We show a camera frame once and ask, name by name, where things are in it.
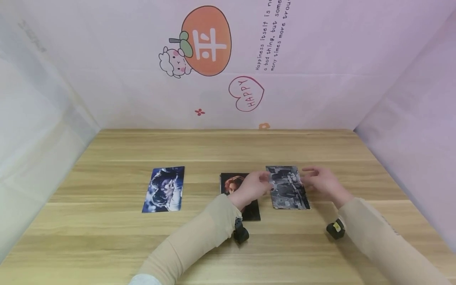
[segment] yellow sticker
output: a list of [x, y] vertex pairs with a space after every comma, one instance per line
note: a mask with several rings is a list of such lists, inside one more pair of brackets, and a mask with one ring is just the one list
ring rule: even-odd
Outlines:
[[337, 222], [335, 222], [332, 226], [336, 229], [337, 232], [341, 231], [341, 226], [339, 226]]

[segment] right hand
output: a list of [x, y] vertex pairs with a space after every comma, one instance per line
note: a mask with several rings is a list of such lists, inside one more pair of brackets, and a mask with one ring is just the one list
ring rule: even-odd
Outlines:
[[309, 166], [304, 167], [302, 171], [309, 171], [301, 177], [304, 186], [313, 186], [318, 192], [329, 196], [338, 209], [353, 199], [353, 195], [340, 184], [328, 168]]
[[247, 175], [244, 181], [228, 199], [239, 209], [244, 209], [252, 201], [260, 198], [271, 190], [272, 185], [269, 183], [270, 173], [267, 171], [255, 171]]

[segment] white wall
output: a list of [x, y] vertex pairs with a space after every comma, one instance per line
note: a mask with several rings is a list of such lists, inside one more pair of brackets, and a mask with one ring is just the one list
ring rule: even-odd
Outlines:
[[0, 262], [99, 130], [17, 23], [0, 3]]
[[456, 13], [357, 127], [456, 252]]
[[[47, 54], [103, 128], [354, 129], [454, 10], [453, 0], [16, 0]], [[226, 16], [225, 70], [177, 79], [159, 53], [202, 5]], [[267, 11], [271, 16], [264, 17]], [[256, 70], [263, 22], [285, 24], [275, 70]], [[228, 86], [250, 76], [264, 87], [251, 112]], [[205, 114], [197, 116], [195, 110]]]

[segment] person in photo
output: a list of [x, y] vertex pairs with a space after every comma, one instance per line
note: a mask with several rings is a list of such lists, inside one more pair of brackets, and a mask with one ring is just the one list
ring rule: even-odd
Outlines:
[[[244, 181], [244, 177], [240, 175], [233, 176], [225, 181], [224, 188], [225, 188], [225, 194], [230, 195], [236, 192], [240, 187], [242, 182]], [[256, 207], [253, 207], [253, 203], [257, 203], [257, 201], [252, 201], [249, 205], [241, 209], [242, 213], [242, 218], [244, 221], [251, 221], [251, 220], [257, 220], [257, 216], [259, 214], [255, 214], [255, 208], [258, 211], [258, 205]]]
[[182, 198], [180, 167], [161, 168], [153, 174], [142, 212], [179, 211]]

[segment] red hair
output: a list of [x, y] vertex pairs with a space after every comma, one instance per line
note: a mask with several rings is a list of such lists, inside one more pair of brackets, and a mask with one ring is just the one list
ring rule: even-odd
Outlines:
[[244, 177], [242, 177], [242, 176], [234, 176], [234, 177], [231, 177], [230, 179], [226, 180], [226, 182], [225, 182], [225, 192], [229, 193], [229, 185], [231, 183], [236, 184], [238, 186], [238, 188], [239, 188], [243, 181], [244, 181]]

